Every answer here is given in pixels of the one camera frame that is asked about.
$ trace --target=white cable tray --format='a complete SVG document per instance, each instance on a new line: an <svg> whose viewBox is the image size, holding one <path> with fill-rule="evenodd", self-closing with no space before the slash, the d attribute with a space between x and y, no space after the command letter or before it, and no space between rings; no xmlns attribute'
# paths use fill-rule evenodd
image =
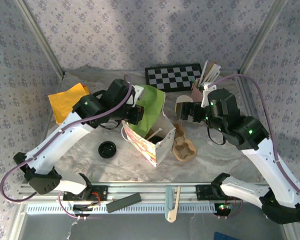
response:
<svg viewBox="0 0 300 240"><path fill-rule="evenodd" d="M71 214L72 206L64 205L64 208ZM216 213L215 205L213 203L180 203L178 207L178 213L180 214L205 214ZM26 213L29 215L38 214L64 214L64 211L58 203L46 203L46 204L28 204ZM101 204L100 207L96 207L93 211L83 212L87 214L108 214L105 204ZM161 203L137 203L132 206L128 206L119 209L111 214L164 214L165 205Z"/></svg>

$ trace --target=blue object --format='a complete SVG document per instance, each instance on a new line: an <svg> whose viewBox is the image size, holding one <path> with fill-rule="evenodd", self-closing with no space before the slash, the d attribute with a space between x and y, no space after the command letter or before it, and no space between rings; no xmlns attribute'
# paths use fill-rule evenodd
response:
<svg viewBox="0 0 300 240"><path fill-rule="evenodd" d="M224 234L216 231L214 233L214 240L239 240L239 239L224 235Z"/></svg>

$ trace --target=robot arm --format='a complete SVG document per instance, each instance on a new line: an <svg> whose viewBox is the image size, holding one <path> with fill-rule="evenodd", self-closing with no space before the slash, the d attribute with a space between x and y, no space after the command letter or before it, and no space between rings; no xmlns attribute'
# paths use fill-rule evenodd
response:
<svg viewBox="0 0 300 240"><path fill-rule="evenodd" d="M20 168L25 173L24 177L28 184L41 195L52 190L79 195L86 190L90 182L83 174L57 169L54 167L56 162L77 141L102 123L109 120L126 120L131 124L138 124L143 117L144 109L136 105L136 102L141 98L143 89L140 86L131 88L128 82L116 79L107 91L102 90L83 96L73 106L65 121L39 146L27 153L19 152L13 157L17 164L33 159Z"/></svg>
<svg viewBox="0 0 300 240"><path fill-rule="evenodd" d="M260 171L270 188L246 183L229 174L220 174L212 183L214 195L236 197L263 210L274 222L287 224L300 221L300 192L280 171L273 152L273 142L259 120L240 114L236 98L226 89L209 90L201 102L180 102L176 106L177 118L193 122L204 121L214 128L238 150L242 151ZM300 189L286 164L278 156L288 177Z"/></svg>

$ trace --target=black rectangular bar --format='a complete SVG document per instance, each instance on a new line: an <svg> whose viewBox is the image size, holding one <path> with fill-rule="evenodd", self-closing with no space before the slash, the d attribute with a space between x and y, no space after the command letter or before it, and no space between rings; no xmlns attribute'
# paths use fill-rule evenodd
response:
<svg viewBox="0 0 300 240"><path fill-rule="evenodd" d="M125 207L131 206L136 203L141 202L140 193L135 193L131 196L124 197L122 199L119 199L117 201L110 202L106 205L106 210L108 213L112 213L114 211L117 211L119 209L123 209Z"/></svg>

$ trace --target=yellow cloth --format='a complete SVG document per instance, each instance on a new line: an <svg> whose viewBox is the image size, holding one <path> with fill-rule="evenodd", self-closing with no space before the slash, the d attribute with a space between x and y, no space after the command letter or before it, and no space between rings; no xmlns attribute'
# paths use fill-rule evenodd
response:
<svg viewBox="0 0 300 240"><path fill-rule="evenodd" d="M56 123L63 123L72 111L72 107L79 102L81 97L89 94L88 87L78 83L67 91L49 95Z"/></svg>

